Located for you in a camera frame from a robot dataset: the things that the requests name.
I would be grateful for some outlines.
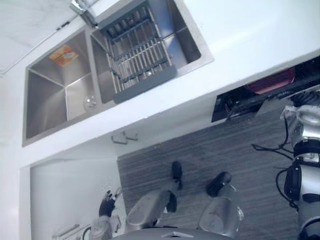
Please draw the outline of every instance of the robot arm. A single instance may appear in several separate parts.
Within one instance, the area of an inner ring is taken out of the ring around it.
[[[281,117],[289,118],[294,160],[287,169],[284,193],[298,207],[299,240],[320,239],[320,94],[291,97]]]

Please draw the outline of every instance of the sink basin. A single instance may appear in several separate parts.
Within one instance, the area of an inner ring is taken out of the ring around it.
[[[27,67],[23,145],[211,61],[175,0],[120,0]]]
[[[85,32],[33,64],[27,78],[27,139],[94,108],[88,103],[95,101],[95,91]]]

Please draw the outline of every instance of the black cable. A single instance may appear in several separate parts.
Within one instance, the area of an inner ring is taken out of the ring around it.
[[[295,202],[294,202],[293,200],[289,199],[289,198],[281,191],[281,189],[280,189],[280,187],[279,187],[279,177],[280,177],[281,174],[285,173],[286,171],[288,171],[287,168],[279,171],[279,172],[276,174],[276,176],[275,176],[276,189],[278,190],[279,194],[280,194],[285,200],[287,200],[287,201],[289,202],[289,206],[292,207],[292,208],[294,208],[294,209],[296,209],[296,211],[298,212],[298,211],[299,211],[298,205],[295,204]]]
[[[272,153],[276,153],[276,154],[280,154],[288,159],[290,159],[291,161],[293,161],[293,158],[290,157],[289,155],[282,153],[278,150],[284,150],[287,153],[293,154],[292,151],[284,148],[284,146],[288,143],[288,138],[289,138],[289,128],[288,128],[288,120],[286,118],[284,118],[284,125],[285,125],[285,140],[283,141],[282,144],[280,144],[277,148],[270,148],[270,147],[264,147],[264,146],[259,146],[256,144],[251,144],[252,147],[254,148],[254,150],[256,151],[266,151],[266,152],[272,152]]]
[[[88,227],[83,231],[83,233],[82,233],[82,240],[85,240],[85,236],[86,236],[86,234],[87,234],[87,232],[88,232],[89,230],[91,230],[91,227],[90,227],[90,226],[88,226]]]
[[[256,144],[251,144],[251,146],[254,148],[254,150],[256,151],[266,151],[266,152],[272,152],[272,153],[276,153],[276,154],[280,154],[288,159],[290,159],[291,161],[293,160],[292,157],[290,157],[289,155],[283,153],[283,152],[280,152],[280,151],[277,151],[277,150],[273,150],[273,149],[268,149],[268,148],[265,148],[265,147],[262,147],[262,146],[259,146],[259,145],[256,145]]]
[[[288,149],[285,149],[284,147],[283,148],[281,148],[283,151],[286,151],[287,153],[290,153],[290,154],[294,154],[294,152],[293,151],[290,151],[290,150],[288,150]]]

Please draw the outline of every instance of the white countertop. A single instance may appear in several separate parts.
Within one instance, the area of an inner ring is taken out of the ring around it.
[[[100,14],[115,2],[101,0],[93,10]],[[76,18],[3,76],[0,80],[0,98],[5,103],[1,109],[5,119],[1,122],[0,145],[2,239],[19,239],[22,167],[204,95],[218,95],[242,86],[320,53],[320,0],[184,2],[209,46],[214,57],[212,63],[24,148],[25,68],[83,26],[82,20]]]

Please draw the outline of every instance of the faucet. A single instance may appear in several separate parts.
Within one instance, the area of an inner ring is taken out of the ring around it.
[[[70,8],[75,11],[80,17],[92,28],[96,28],[98,23],[96,17],[89,10],[89,5],[85,0],[72,0]]]

